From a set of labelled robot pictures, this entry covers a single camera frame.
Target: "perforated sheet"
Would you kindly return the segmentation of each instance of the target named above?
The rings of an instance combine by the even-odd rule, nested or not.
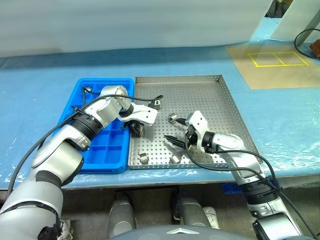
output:
[[[183,148],[169,143],[164,135],[184,141],[187,128],[179,123],[171,124],[169,114],[186,118],[200,110],[212,132],[233,133],[240,136],[246,148],[258,152],[232,99],[222,75],[137,77],[136,97],[153,98],[164,95],[162,109],[158,111],[153,126],[145,126],[144,137],[130,139],[129,167],[132,169],[194,168]],[[140,154],[146,153],[148,164],[140,163]],[[214,167],[226,167],[225,160],[217,154],[209,155],[191,147],[190,153],[201,163]],[[181,158],[179,164],[170,164],[170,157]]]

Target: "white wall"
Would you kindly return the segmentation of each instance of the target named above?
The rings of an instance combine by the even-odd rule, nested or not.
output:
[[[0,0],[0,57],[248,41],[272,0]]]

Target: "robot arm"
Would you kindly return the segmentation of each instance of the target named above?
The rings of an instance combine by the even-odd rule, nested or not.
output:
[[[190,114],[185,123],[189,127],[186,132],[189,142],[207,153],[246,150],[239,136],[210,132],[207,120],[198,110]],[[254,155],[229,152],[224,153],[222,157],[233,168],[250,168],[265,177]],[[232,174],[246,197],[249,211],[253,217],[257,218],[253,223],[253,228],[258,239],[284,240],[302,235],[282,199],[269,185],[265,184],[264,180],[250,171],[232,171]]]
[[[106,86],[100,97],[124,95],[123,86]],[[77,150],[87,150],[93,138],[116,118],[139,121],[151,126],[158,111],[136,105],[129,98],[101,98],[82,109],[70,124],[63,126],[31,162],[28,177],[7,198],[0,209],[0,233],[3,239],[55,239],[61,233],[63,194],[61,186],[70,183],[84,159]]]

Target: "table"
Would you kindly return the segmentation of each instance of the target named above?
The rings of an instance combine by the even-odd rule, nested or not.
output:
[[[251,42],[243,44],[280,44],[266,40],[277,21],[263,19]],[[251,90],[224,46],[124,49],[0,58],[0,189],[7,189],[30,146],[57,123],[78,79],[219,74],[278,177],[320,173],[319,88]],[[16,184],[28,175],[30,162]],[[128,169],[121,174],[78,174],[66,188],[233,181],[228,172],[199,168]]]

